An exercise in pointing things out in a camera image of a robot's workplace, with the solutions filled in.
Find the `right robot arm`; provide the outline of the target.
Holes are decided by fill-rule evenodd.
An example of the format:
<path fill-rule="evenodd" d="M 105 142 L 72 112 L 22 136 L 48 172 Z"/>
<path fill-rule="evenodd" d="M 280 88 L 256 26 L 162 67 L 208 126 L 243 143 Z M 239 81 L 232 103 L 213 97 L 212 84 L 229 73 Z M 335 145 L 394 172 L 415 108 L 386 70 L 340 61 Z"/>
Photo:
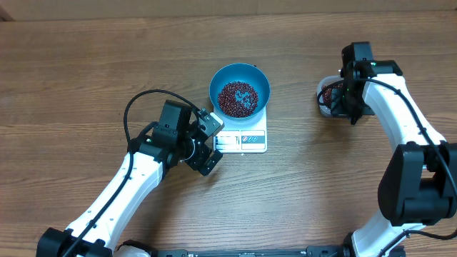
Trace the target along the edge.
<path fill-rule="evenodd" d="M 426 120 L 395 61 L 375 60 L 364 41 L 343 48 L 341 58 L 341 78 L 321 89 L 318 104 L 351 124 L 376 116 L 393 150 L 378 185 L 378 210 L 348 236 L 346 254 L 404 256 L 399 243 L 411 235 L 455 238 L 424 228 L 456 215 L 456 145 Z"/>

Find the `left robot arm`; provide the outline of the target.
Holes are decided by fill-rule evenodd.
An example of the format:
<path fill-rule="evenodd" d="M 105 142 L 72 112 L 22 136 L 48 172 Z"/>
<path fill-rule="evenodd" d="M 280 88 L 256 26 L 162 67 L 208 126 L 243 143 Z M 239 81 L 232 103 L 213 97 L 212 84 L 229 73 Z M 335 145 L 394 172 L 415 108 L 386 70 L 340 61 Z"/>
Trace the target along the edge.
<path fill-rule="evenodd" d="M 223 120 L 201 109 L 191 121 L 193 112 L 189 105 L 166 101 L 160 119 L 131 140 L 120 169 L 99 197 L 64 231 L 48 228 L 36 256 L 155 256 L 145 244 L 119 243 L 137 208 L 178 162 L 207 176 L 222 157 L 205 143 L 224 127 Z"/>

